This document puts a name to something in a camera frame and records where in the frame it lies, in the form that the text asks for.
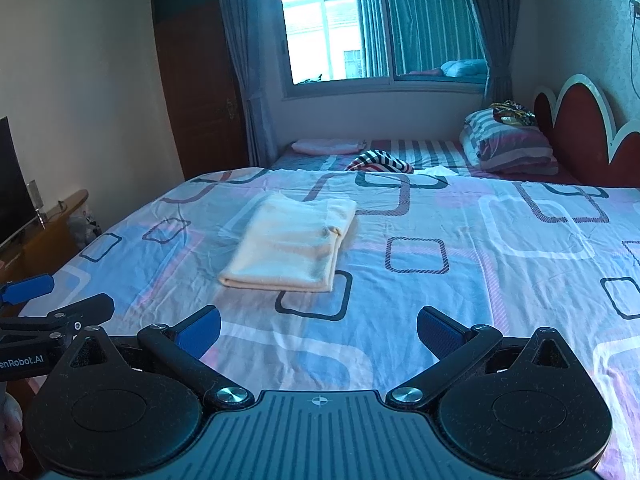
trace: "bed sheet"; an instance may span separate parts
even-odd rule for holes
[[[562,166],[557,175],[523,173],[495,174],[474,168],[466,158],[462,145],[453,140],[368,140],[365,150],[383,150],[410,163],[416,170],[444,166],[460,176],[516,180],[519,182],[551,182],[553,184],[580,184]],[[274,163],[274,170],[343,171],[357,156],[309,156],[294,152],[289,146]]]
[[[226,266],[260,200],[350,197],[358,211],[334,290],[225,288]],[[607,401],[607,479],[640,478],[640,190],[467,177],[237,170],[182,184],[89,245],[23,315],[100,292],[105,329],[135,334],[206,304],[222,334],[203,362],[262,389],[384,394],[435,362],[415,333],[433,305],[504,335],[558,328]]]

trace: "pillow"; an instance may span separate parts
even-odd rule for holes
[[[484,59],[461,59],[460,61],[454,61],[446,69],[444,68],[445,65],[447,63],[442,66],[442,71],[447,77],[471,77],[487,74],[487,66]]]
[[[442,69],[442,71],[445,73],[445,75],[447,75],[447,72],[449,71],[449,69],[454,66],[456,63],[458,62],[457,59],[454,59],[453,61],[447,61],[443,66],[441,66],[440,68]]]
[[[558,174],[558,161],[535,126],[510,126],[494,119],[488,108],[469,115],[460,134],[466,158],[492,173]]]
[[[365,146],[364,140],[356,139],[300,139],[291,149],[303,155],[349,155],[361,152]]]

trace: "cream towel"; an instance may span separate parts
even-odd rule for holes
[[[218,279],[237,288],[330,292],[338,249],[355,213],[356,203],[345,198],[298,202],[269,195]]]

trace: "red headboard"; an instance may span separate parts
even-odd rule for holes
[[[558,99],[536,91],[534,110],[554,155],[587,186],[640,187],[640,120],[618,130],[611,108],[587,76],[567,81]]]

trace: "tv stand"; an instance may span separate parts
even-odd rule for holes
[[[47,212],[44,226],[34,220],[18,233],[11,243],[0,250],[0,283],[17,282],[39,274],[53,274],[78,254],[78,246],[67,225],[67,219],[78,210],[89,197],[82,189],[73,193],[63,204]],[[17,316],[21,305],[7,308],[4,316]]]

